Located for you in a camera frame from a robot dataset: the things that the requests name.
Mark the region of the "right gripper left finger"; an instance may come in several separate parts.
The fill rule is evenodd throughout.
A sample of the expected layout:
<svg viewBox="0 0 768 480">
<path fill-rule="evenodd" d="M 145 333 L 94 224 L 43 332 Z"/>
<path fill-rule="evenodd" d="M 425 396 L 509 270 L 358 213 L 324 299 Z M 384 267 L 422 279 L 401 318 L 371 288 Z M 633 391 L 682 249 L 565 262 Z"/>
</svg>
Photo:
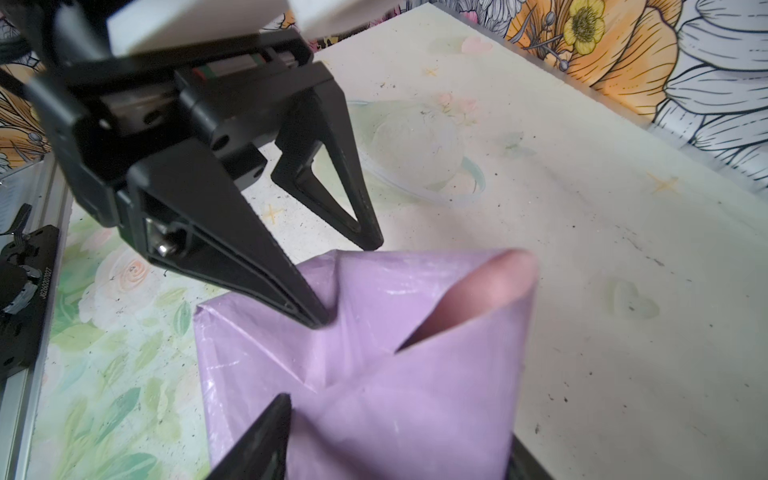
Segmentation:
<svg viewBox="0 0 768 480">
<path fill-rule="evenodd" d="M 290 395 L 280 393 L 212 469 L 207 479 L 283 480 L 291 419 Z"/>
</svg>

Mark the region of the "pink wrapping paper sheet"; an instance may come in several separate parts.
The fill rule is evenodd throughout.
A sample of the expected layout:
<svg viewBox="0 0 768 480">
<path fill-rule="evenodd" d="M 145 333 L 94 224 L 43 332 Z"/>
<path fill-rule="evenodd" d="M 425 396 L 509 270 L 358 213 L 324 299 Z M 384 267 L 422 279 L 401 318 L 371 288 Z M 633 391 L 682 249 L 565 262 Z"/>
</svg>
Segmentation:
<svg viewBox="0 0 768 480">
<path fill-rule="evenodd" d="M 287 393 L 284 479 L 504 478 L 534 255 L 330 251 L 300 271 L 327 327 L 236 293 L 195 313 L 211 471 Z"/>
</svg>

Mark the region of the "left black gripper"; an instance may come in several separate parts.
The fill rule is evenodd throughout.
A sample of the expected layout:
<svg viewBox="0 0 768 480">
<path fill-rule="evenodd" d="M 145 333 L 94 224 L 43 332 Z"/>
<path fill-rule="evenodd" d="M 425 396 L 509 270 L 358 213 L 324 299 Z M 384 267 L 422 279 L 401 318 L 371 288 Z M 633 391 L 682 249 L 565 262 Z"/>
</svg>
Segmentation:
<svg viewBox="0 0 768 480">
<path fill-rule="evenodd" d="M 263 172 L 328 223 L 336 203 L 311 169 L 334 145 L 330 72 L 294 30 L 133 57 L 104 54 L 115 1 L 5 1 L 1 163 L 55 153 L 82 205 L 149 263 L 246 295 L 296 322 L 326 307 L 241 193 Z"/>
</svg>

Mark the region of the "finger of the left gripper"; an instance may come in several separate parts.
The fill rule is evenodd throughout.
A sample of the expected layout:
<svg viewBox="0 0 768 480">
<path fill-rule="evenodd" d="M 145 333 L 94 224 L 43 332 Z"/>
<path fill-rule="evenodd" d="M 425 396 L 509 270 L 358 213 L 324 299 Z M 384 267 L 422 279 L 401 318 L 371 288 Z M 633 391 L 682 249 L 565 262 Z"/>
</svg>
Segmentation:
<svg viewBox="0 0 768 480">
<path fill-rule="evenodd" d="M 383 245 L 347 102 L 335 81 L 298 97 L 275 145 L 281 152 L 271 174 L 276 185 L 362 250 Z"/>
</svg>

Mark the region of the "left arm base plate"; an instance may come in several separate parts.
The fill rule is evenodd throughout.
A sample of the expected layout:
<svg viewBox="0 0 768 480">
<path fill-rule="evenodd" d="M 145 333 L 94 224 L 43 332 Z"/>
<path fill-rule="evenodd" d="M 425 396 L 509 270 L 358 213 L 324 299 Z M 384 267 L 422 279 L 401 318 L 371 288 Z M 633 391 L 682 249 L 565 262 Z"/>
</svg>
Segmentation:
<svg viewBox="0 0 768 480">
<path fill-rule="evenodd" d="M 32 206 L 24 203 L 3 234 L 1 250 L 1 378 L 25 370 L 39 355 L 59 243 L 59 229 L 24 231 Z"/>
</svg>

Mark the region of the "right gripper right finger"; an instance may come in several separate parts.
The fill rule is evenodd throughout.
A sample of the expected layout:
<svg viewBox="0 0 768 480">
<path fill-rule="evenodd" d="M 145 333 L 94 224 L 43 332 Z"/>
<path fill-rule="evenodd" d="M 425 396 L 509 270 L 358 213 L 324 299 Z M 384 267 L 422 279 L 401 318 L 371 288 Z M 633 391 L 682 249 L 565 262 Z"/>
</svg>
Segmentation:
<svg viewBox="0 0 768 480">
<path fill-rule="evenodd" d="M 552 476 L 517 436 L 513 437 L 510 450 L 508 480 L 552 480 Z"/>
</svg>

